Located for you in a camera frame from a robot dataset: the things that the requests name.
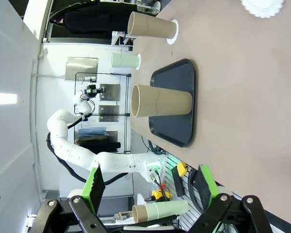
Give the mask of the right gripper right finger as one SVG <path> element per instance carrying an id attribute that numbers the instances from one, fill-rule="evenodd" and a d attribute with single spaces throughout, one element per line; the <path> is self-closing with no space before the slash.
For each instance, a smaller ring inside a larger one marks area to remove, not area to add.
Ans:
<path id="1" fill-rule="evenodd" d="M 215 233 L 223 225 L 232 225 L 238 233 L 271 233 L 272 228 L 260 199 L 247 195 L 237 199 L 221 193 L 207 165 L 190 170 L 203 213 L 188 230 L 190 233 Z"/>

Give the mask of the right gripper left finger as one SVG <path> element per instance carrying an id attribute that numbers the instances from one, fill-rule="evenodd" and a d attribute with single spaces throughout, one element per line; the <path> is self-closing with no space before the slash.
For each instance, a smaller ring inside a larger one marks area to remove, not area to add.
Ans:
<path id="1" fill-rule="evenodd" d="M 93 168 L 80 195 L 60 202 L 45 199 L 30 228 L 31 233 L 66 233 L 78 225 L 83 233 L 107 233 L 97 216 L 105 183 L 100 167 Z"/>

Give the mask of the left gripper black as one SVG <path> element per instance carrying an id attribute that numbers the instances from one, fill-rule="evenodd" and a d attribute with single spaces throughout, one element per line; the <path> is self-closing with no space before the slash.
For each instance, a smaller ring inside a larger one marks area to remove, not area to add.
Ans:
<path id="1" fill-rule="evenodd" d="M 96 85 L 95 84 L 90 84 L 90 85 L 87 86 L 86 89 L 87 89 L 87 90 L 85 90 L 86 93 L 91 93 L 92 92 L 91 90 L 95 90 L 96 89 Z M 106 92 L 105 87 L 101 87 L 101 88 L 97 89 L 97 93 L 98 94 L 105 93 L 105 92 Z"/>

